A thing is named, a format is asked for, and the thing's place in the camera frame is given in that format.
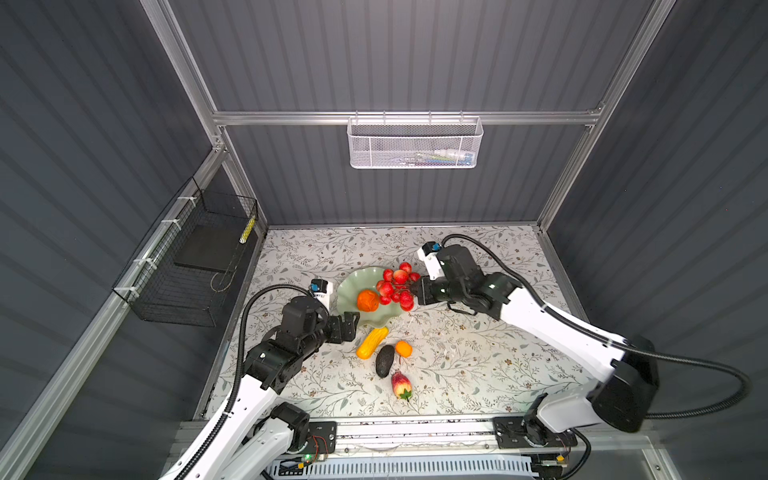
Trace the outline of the red yellow fake mango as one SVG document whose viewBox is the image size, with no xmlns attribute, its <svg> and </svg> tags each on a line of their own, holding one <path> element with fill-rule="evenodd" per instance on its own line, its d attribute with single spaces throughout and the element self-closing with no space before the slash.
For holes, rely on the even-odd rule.
<svg viewBox="0 0 768 480">
<path fill-rule="evenodd" d="M 410 401 L 413 395 L 413 386 L 405 374 L 395 371 L 391 375 L 391 384 L 393 393 L 398 399 Z"/>
</svg>

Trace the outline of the orange fake tangerine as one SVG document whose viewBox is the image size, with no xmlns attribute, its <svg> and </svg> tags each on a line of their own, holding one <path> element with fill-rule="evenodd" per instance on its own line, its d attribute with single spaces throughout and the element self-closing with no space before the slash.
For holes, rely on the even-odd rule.
<svg viewBox="0 0 768 480">
<path fill-rule="evenodd" d="M 380 296 L 375 290 L 364 289 L 357 295 L 356 306 L 361 312 L 375 312 L 380 306 Z"/>
</svg>

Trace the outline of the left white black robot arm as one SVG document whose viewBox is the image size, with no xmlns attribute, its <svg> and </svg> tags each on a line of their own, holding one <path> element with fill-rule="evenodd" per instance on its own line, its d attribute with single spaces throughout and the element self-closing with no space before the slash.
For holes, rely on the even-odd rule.
<svg viewBox="0 0 768 480">
<path fill-rule="evenodd" d="M 273 338 L 245 351 L 245 334 L 239 333 L 230 393 L 162 477 L 260 479 L 278 457 L 301 451 L 310 416 L 281 393 L 320 347 L 353 341 L 359 321 L 357 312 L 330 314 L 325 299 L 303 292 L 283 307 Z"/>
</svg>

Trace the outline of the red fake grape bunch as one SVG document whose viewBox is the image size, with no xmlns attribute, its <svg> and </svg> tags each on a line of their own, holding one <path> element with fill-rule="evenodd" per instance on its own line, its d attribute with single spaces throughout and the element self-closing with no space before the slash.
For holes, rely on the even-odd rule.
<svg viewBox="0 0 768 480">
<path fill-rule="evenodd" d="M 381 274 L 375 286 L 379 304 L 396 305 L 404 312 L 412 311 L 416 306 L 415 294 L 410 288 L 421 278 L 408 262 L 401 263 L 397 268 L 387 268 Z"/>
</svg>

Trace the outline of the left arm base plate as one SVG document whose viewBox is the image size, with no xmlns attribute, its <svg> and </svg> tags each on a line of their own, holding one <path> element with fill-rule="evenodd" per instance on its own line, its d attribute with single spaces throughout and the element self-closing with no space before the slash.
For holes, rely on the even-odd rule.
<svg viewBox="0 0 768 480">
<path fill-rule="evenodd" d="M 311 421 L 308 433 L 301 448 L 291 451 L 293 455 L 326 455 L 335 452 L 338 436 L 338 423 L 335 421 Z"/>
</svg>

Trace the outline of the small fake orange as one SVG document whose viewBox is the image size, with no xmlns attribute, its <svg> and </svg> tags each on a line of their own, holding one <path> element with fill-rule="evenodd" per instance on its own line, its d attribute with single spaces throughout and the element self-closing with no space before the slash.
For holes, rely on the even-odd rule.
<svg viewBox="0 0 768 480">
<path fill-rule="evenodd" d="M 413 347 L 406 341 L 399 341 L 395 345 L 395 351 L 403 358 L 409 358 L 413 354 Z"/>
</svg>

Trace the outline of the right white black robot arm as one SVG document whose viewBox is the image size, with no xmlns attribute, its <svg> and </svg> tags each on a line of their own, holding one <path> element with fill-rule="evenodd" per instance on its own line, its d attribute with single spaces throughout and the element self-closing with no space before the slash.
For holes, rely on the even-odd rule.
<svg viewBox="0 0 768 480">
<path fill-rule="evenodd" d="M 542 300 L 520 275 L 484 273 L 463 246 L 427 242 L 417 256 L 427 269 L 411 288 L 419 304 L 461 304 L 468 315 L 485 314 L 524 330 L 590 375 L 580 387 L 534 400 L 521 421 L 531 444 L 544 446 L 551 436 L 597 424 L 625 433 L 640 430 L 658 390 L 654 359 L 628 352 L 625 338 Z"/>
</svg>

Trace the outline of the yellow fake corn cob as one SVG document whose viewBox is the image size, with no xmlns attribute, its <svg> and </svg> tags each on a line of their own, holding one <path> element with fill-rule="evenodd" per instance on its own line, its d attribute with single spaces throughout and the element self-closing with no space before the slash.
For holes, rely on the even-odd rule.
<svg viewBox="0 0 768 480">
<path fill-rule="evenodd" d="M 361 360 L 369 359 L 377 350 L 378 346 L 389 334 L 387 327 L 375 328 L 370 331 L 363 342 L 356 350 L 356 356 Z"/>
</svg>

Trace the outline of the dark fake avocado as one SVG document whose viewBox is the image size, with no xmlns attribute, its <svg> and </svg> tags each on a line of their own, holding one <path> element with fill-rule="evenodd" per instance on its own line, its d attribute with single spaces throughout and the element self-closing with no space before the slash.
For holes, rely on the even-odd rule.
<svg viewBox="0 0 768 480">
<path fill-rule="evenodd" d="M 385 345 L 378 352 L 375 359 L 375 372 L 380 378 L 386 378 L 390 374 L 395 353 L 393 345 Z"/>
</svg>

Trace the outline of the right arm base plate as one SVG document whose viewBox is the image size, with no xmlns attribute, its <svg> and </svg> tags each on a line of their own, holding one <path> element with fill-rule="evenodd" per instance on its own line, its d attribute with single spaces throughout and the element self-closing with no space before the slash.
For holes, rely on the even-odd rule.
<svg viewBox="0 0 768 480">
<path fill-rule="evenodd" d="M 497 416 L 491 419 L 499 448 L 559 448 L 569 450 L 578 445 L 573 433 L 553 433 L 538 420 L 527 421 L 523 416 Z"/>
</svg>

